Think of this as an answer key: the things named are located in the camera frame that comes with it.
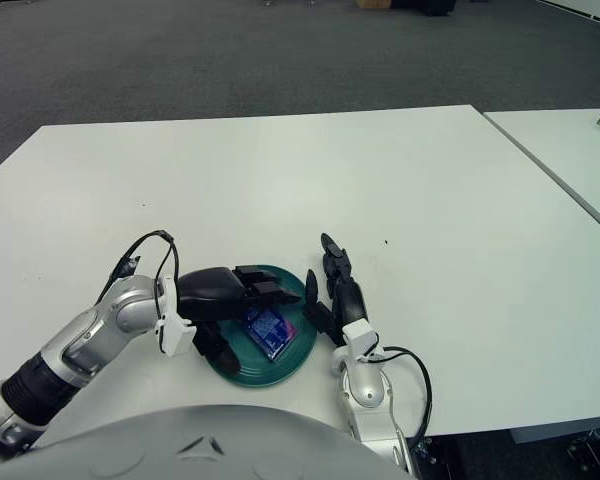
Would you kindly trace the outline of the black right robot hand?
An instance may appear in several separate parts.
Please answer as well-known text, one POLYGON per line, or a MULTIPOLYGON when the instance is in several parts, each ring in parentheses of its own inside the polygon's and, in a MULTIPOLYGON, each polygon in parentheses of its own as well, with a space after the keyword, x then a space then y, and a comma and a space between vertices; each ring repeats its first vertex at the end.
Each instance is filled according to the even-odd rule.
POLYGON ((345 345, 343 329, 360 319, 367 319, 367 311, 359 284, 352 276, 352 266, 345 249, 340 248, 326 233, 320 237, 324 250, 322 257, 326 275, 327 293, 332 300, 328 308, 318 300, 315 273, 309 269, 305 281, 304 317, 334 345, 345 345))

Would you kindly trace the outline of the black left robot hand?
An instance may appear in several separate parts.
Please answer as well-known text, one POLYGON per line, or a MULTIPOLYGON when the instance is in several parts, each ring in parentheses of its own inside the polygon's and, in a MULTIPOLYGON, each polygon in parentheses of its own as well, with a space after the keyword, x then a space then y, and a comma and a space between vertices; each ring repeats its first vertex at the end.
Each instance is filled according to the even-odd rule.
POLYGON ((251 309, 296 304, 301 296, 281 285, 281 278, 256 265, 213 267, 177 281, 178 313, 196 327, 193 345, 221 372, 235 375, 241 364, 221 333, 223 321, 241 319, 251 309))

